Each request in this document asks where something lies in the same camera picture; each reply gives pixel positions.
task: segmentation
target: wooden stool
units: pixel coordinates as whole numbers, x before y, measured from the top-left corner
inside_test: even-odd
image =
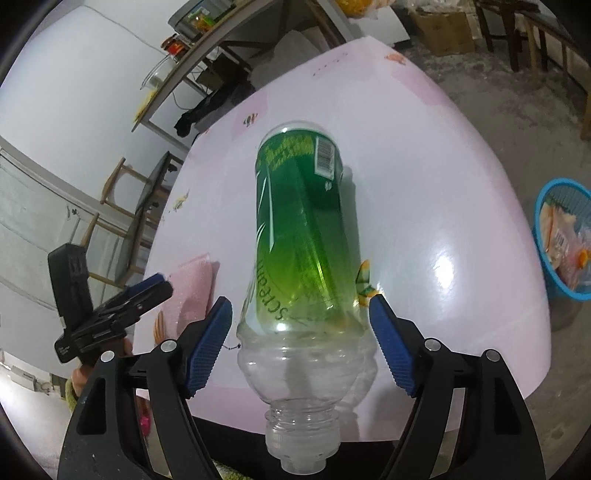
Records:
[[[540,33],[540,53],[542,71],[548,71],[548,47],[546,45],[546,34],[554,37],[562,45],[562,75],[563,85],[566,87],[569,81],[569,58],[567,49],[573,50],[582,59],[584,55],[574,43],[566,29],[558,23],[554,17],[537,12],[524,12],[525,29],[530,45],[531,71],[534,77],[536,87],[541,86],[540,72],[538,70],[538,45],[535,43],[534,27]],[[585,139],[591,131],[591,93],[587,91],[587,106],[583,117],[583,127],[581,129],[581,139]]]
[[[537,12],[539,11],[538,6],[523,0],[474,0],[474,7],[476,9],[478,21],[480,23],[482,36],[486,40],[486,47],[488,48],[488,51],[495,51],[495,48],[492,44],[493,39],[506,40],[509,44],[509,60],[511,62],[511,69],[514,72],[518,72],[518,53],[522,51],[522,38],[519,31],[515,29],[515,13],[523,13],[524,11]],[[501,16],[503,25],[505,27],[505,35],[491,35],[483,9],[489,10]]]

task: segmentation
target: pink cloth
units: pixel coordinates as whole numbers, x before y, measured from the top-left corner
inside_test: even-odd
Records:
[[[168,279],[173,296],[162,307],[167,338],[178,338],[185,327],[203,320],[212,290],[213,269],[209,254],[193,258]]]

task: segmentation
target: door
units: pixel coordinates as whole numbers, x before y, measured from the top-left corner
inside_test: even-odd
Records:
[[[47,254],[80,243],[92,215],[46,188],[0,151],[0,281],[43,306],[55,309]],[[89,271],[112,278],[121,238],[96,228],[87,252]],[[118,289],[90,279],[95,305]]]

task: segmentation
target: barcode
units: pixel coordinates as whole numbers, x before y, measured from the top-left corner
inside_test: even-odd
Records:
[[[314,173],[329,180],[335,178],[335,146],[325,138],[316,137]]]

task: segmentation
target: blue trash bin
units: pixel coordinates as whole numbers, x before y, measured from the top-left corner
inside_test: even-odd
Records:
[[[571,290],[550,265],[540,233],[540,212],[546,200],[551,200],[560,205],[565,212],[577,216],[574,231],[578,233],[583,224],[591,228],[591,192],[580,183],[570,179],[555,179],[548,182],[538,195],[535,203],[533,229],[535,245],[542,262],[542,270],[544,271],[548,298],[552,299],[561,296],[569,297],[576,301],[591,300],[591,286],[580,285],[576,290]]]

